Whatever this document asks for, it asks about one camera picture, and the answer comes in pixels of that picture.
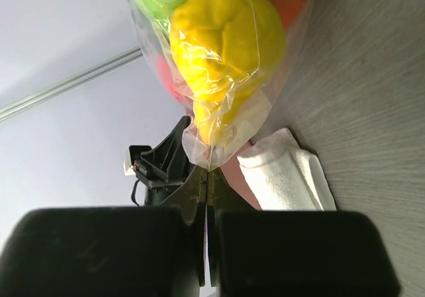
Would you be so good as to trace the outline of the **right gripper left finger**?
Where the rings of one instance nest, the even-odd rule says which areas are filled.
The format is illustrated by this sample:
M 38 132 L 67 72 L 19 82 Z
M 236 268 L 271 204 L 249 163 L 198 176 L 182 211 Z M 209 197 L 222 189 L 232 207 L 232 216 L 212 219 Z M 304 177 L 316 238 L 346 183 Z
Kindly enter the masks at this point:
M 207 173 L 159 205 L 37 209 L 1 253 L 2 296 L 198 296 Z

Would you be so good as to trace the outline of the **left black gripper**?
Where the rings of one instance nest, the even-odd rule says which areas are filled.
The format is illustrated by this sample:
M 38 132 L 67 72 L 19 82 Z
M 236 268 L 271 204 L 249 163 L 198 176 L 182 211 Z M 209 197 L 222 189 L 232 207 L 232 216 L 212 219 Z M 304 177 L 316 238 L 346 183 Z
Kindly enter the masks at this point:
M 144 204 L 156 206 L 182 186 L 193 166 L 183 149 L 182 135 L 191 122 L 183 116 L 172 131 L 154 148 L 150 146 L 130 146 L 131 170 L 136 182 L 131 192 L 131 200 L 137 204 L 137 185 L 146 186 Z

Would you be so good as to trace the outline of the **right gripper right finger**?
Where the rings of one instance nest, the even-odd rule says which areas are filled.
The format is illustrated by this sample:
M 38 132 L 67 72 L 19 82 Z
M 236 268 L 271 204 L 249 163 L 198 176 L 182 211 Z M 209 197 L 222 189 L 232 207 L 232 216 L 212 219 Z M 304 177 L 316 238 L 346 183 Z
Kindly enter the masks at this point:
M 211 284 L 220 296 L 399 296 L 375 224 L 354 211 L 258 211 L 207 175 Z

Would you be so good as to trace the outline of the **clear zip top bag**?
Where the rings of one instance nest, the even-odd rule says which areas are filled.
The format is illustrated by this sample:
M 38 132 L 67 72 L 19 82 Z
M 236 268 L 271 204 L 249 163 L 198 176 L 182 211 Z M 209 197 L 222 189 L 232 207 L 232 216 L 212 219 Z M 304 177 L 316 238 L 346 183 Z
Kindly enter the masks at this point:
M 141 51 L 191 123 L 189 161 L 226 163 L 280 94 L 314 0 L 127 0 Z

